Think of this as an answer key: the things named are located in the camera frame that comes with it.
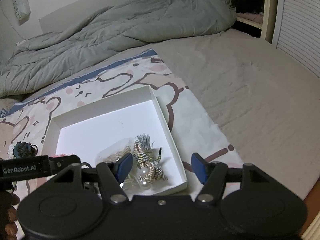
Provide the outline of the left hand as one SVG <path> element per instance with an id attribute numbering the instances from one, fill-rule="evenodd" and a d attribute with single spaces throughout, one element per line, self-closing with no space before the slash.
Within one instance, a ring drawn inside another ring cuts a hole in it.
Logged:
<path id="1" fill-rule="evenodd" d="M 20 198 L 7 191 L 1 192 L 1 239 L 17 239 L 17 210 Z"/>

